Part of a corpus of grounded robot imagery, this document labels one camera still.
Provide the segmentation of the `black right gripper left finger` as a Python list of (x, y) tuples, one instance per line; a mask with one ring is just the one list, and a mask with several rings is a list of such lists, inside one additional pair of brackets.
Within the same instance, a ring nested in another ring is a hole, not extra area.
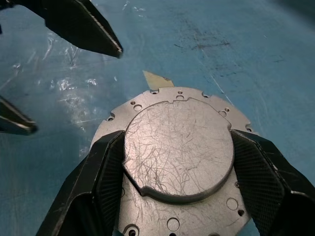
[(38, 236), (111, 236), (123, 191), (125, 132), (102, 136), (67, 176)]

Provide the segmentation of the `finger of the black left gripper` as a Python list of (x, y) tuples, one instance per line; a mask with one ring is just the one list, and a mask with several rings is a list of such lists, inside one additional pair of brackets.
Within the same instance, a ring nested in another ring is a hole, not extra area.
[(37, 131), (36, 123), (14, 105), (0, 97), (0, 132), (31, 135)]
[(45, 26), (74, 46), (120, 58), (123, 47), (108, 21), (90, 0), (11, 0), (45, 21)]

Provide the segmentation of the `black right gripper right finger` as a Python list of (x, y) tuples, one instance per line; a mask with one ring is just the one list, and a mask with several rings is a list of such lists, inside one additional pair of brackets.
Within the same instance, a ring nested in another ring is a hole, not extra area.
[(269, 140), (232, 130), (234, 170), (262, 236), (313, 236), (315, 187)]

